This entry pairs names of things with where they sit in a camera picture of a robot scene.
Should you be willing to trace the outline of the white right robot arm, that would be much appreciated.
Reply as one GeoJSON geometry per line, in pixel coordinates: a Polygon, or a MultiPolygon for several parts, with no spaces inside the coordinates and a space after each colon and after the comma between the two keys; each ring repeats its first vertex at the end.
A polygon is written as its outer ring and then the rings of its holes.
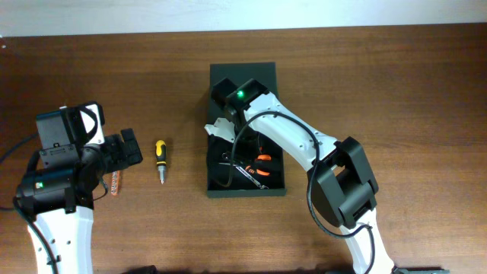
{"type": "Polygon", "coordinates": [[[228,78],[217,82],[211,99],[224,117],[205,126],[207,133],[231,144],[226,161],[231,186],[236,170],[256,165],[237,158],[237,147],[247,135],[264,135],[290,154],[307,172],[307,207],[326,234],[345,240],[356,273],[392,273],[377,226],[379,187],[361,144],[326,135],[294,115],[265,85],[250,79],[236,86],[228,78]]]}

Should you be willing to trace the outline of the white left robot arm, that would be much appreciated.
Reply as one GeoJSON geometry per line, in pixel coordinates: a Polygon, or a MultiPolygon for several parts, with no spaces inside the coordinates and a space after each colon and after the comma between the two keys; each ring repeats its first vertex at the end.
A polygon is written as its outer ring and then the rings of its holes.
{"type": "Polygon", "coordinates": [[[36,117],[33,153],[13,198],[26,221],[39,273],[91,273],[93,191],[103,176],[143,160],[132,129],[104,135],[95,101],[36,117]]]}

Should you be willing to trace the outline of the silver ring wrench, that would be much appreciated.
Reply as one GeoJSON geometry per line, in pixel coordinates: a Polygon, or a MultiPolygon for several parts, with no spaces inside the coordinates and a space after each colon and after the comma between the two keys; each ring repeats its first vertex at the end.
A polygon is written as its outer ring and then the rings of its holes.
{"type": "MultiPolygon", "coordinates": [[[[230,156],[231,155],[229,153],[224,153],[222,155],[223,159],[225,159],[226,161],[230,160],[230,156]]],[[[248,180],[250,180],[252,183],[254,183],[257,186],[257,188],[259,188],[261,190],[268,189],[267,186],[261,184],[257,179],[255,179],[252,176],[253,172],[249,172],[249,171],[251,171],[249,167],[246,167],[246,169],[244,169],[242,164],[236,164],[236,160],[234,160],[234,161],[235,162],[232,164],[233,167],[235,167],[238,171],[240,171],[248,180]]],[[[229,162],[228,163],[219,163],[219,164],[230,165],[229,162]]]]}

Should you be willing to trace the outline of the yellow black stubby screwdriver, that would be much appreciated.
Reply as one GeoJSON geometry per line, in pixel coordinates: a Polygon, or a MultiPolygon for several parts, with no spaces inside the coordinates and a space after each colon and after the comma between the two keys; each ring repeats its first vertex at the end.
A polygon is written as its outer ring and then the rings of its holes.
{"type": "Polygon", "coordinates": [[[165,141],[158,140],[155,143],[156,165],[160,175],[160,181],[164,184],[167,171],[167,145],[165,141]]]}

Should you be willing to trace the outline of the orange black long-nose pliers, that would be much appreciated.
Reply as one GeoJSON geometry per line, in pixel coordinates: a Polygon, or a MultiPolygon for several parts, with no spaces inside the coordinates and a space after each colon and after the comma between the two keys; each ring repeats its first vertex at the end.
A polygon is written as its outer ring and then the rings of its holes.
{"type": "Polygon", "coordinates": [[[237,155],[234,157],[234,164],[252,175],[269,177],[272,172],[272,157],[270,155],[259,155],[254,160],[246,160],[237,155]]]}

